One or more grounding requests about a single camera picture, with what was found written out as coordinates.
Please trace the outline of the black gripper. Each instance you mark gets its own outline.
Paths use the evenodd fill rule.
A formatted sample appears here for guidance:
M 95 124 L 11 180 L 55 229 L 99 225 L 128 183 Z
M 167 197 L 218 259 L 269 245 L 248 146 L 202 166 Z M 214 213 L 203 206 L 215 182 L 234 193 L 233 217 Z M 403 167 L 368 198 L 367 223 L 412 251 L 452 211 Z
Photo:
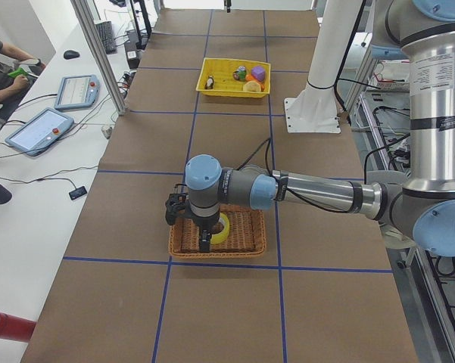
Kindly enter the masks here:
M 209 253 L 213 227 L 219 221 L 219 214 L 215 213 L 214 215 L 207 217 L 197 216 L 193 214 L 192 221 L 198 226 L 199 230 L 199 252 Z

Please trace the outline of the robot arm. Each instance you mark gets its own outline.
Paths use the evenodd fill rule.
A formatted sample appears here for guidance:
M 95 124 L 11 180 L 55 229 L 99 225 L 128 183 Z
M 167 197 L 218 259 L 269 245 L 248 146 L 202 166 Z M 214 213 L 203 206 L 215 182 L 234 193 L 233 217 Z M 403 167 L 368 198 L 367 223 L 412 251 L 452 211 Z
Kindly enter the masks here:
M 308 76 L 322 77 L 333 52 L 350 32 L 337 23 L 321 26 L 309 11 L 185 12 L 187 52 L 195 56 L 246 57 L 273 66 L 269 97 L 201 96 L 193 109 L 188 157 L 212 154 L 221 165 L 237 166 L 249 154 L 263 162 L 257 146 L 272 138 L 275 166 L 290 172 L 359 182 L 363 171 L 350 126 L 337 133 L 290 133 L 282 115 L 286 97 L 301 90 Z M 328 213 L 288 195 L 266 211 L 264 254 L 222 258 L 222 265 L 384 268 L 385 248 L 376 223 L 354 214 Z
M 455 48 L 455 1 L 377 1 L 372 57 L 413 59 Z

